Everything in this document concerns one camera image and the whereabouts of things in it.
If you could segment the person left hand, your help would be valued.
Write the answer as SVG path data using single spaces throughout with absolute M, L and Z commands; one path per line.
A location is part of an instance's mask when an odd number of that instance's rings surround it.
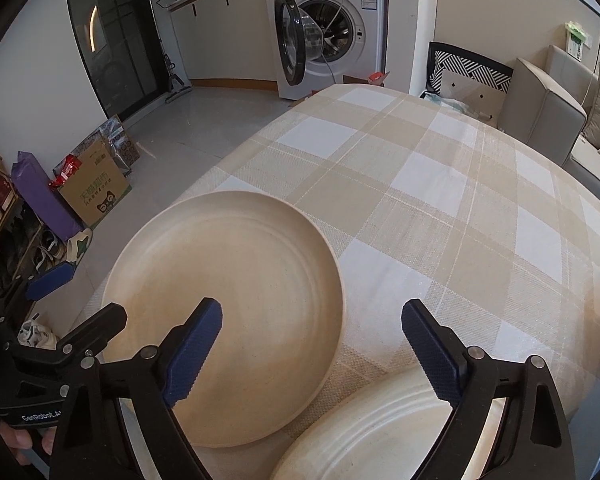
M 42 449 L 47 455 L 53 453 L 53 446 L 56 436 L 56 427 L 50 427 L 43 430 Z M 22 466 L 30 464 L 30 460 L 24 455 L 25 450 L 32 448 L 33 442 L 30 434 L 24 429 L 14 429 L 4 422 L 0 422 L 0 435 L 3 441 L 9 447 L 12 455 Z

